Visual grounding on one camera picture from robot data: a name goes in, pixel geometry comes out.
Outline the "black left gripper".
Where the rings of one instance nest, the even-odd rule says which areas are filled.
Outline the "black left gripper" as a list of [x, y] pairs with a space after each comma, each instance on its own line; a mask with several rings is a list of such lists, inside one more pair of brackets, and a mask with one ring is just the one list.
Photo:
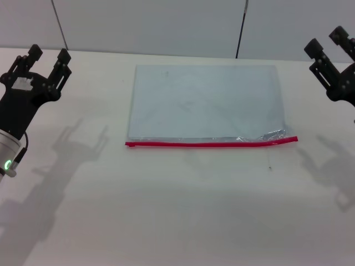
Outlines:
[[[20, 140], [38, 109], [45, 103], [59, 100], [62, 88], [70, 77], [71, 56], [66, 49], [61, 49], [52, 72], [48, 78], [37, 73], [28, 72], [43, 52], [33, 44], [28, 55], [17, 56], [11, 66], [11, 73], [1, 76], [1, 83], [6, 91], [1, 98], [1, 130]], [[17, 72], [28, 72], [19, 75]], [[31, 90], [14, 89], [18, 78], [29, 80]]]

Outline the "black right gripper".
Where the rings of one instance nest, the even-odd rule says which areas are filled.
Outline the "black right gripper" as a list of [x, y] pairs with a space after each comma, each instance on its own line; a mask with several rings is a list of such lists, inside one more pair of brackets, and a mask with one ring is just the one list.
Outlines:
[[[335, 45], [340, 46], [345, 53], [355, 61], [355, 39], [342, 26], [337, 26], [330, 34], [330, 39]], [[346, 101], [354, 106], [354, 63], [343, 72], [339, 72], [323, 51], [316, 38], [313, 38], [304, 48], [306, 54], [315, 62], [309, 67], [318, 81], [325, 89], [331, 101]]]

